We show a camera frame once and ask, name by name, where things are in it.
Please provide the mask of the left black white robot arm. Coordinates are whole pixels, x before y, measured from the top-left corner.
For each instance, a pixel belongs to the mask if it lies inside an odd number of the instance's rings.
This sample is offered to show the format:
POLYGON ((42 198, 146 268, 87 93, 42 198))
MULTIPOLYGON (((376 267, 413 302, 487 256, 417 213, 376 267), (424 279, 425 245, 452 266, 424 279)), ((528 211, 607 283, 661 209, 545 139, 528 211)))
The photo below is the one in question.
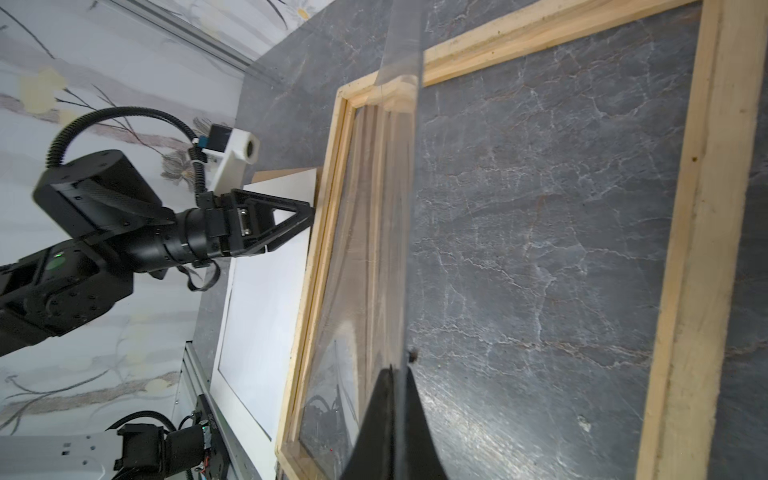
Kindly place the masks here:
MULTIPOLYGON (((46 170, 35 202, 67 232, 64 242, 1 270, 1 350, 11 353, 68 334, 133 293, 134 278, 221 258, 268 253, 314 219, 314 185, 205 192, 194 208, 166 208, 118 150, 46 170)), ((200 400, 192 422, 137 412, 82 435, 5 436, 5 479, 167 479, 228 457, 213 414, 200 400)))

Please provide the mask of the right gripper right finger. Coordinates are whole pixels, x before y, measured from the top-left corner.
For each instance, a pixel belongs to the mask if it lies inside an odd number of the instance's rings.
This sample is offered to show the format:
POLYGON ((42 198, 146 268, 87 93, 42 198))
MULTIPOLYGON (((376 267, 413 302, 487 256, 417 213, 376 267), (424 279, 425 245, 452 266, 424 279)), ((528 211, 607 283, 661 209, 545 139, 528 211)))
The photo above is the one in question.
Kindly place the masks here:
POLYGON ((395 379, 395 478, 447 479, 411 368, 395 379))

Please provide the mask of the white mat photo sheet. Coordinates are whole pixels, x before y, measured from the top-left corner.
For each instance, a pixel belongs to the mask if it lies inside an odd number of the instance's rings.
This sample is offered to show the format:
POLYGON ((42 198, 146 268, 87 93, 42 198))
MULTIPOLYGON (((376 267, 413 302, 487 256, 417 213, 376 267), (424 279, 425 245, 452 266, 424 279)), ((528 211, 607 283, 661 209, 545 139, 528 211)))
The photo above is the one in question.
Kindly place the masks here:
POLYGON ((262 479, 275 442, 308 256, 304 230, 272 253, 232 260, 210 394, 262 479))

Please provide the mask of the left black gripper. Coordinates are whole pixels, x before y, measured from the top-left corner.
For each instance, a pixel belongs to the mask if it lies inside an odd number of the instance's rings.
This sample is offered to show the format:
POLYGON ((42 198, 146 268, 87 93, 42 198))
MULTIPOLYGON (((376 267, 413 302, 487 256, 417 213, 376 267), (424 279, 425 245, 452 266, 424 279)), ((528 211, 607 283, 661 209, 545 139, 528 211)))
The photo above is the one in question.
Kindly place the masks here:
POLYGON ((222 257, 273 252, 312 226, 307 201, 233 189, 204 208, 119 237, 119 257, 133 270, 163 270, 222 257))

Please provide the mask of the clear acrylic sheet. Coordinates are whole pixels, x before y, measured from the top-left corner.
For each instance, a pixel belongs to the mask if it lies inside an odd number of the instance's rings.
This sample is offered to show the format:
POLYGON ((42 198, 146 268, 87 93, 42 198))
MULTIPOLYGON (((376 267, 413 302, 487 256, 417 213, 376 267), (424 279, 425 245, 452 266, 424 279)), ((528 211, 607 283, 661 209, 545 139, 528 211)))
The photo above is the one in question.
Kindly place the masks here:
POLYGON ((310 478, 341 479, 377 376, 407 366, 405 287, 424 5, 392 5, 372 86, 349 99, 334 163, 300 420, 288 451, 310 478))

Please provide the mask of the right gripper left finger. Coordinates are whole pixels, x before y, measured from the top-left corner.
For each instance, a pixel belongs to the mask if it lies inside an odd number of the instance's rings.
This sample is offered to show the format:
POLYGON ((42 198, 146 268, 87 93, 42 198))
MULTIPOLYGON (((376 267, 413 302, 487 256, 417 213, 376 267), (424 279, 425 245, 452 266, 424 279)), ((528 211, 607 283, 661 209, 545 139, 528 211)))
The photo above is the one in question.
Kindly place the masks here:
POLYGON ((376 379, 355 446, 340 478, 394 478, 395 387, 391 368, 376 379))

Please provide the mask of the wooden picture frame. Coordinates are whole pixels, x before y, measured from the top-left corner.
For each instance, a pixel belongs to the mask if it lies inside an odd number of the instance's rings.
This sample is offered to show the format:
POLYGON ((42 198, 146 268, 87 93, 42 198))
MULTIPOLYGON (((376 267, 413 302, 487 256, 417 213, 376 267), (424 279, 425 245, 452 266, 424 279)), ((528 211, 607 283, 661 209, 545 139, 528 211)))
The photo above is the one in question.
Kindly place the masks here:
MULTIPOLYGON (((767 475, 767 5, 523 1, 424 54, 407 351, 452 479, 767 475)), ((335 85, 278 468, 300 420, 335 85)))

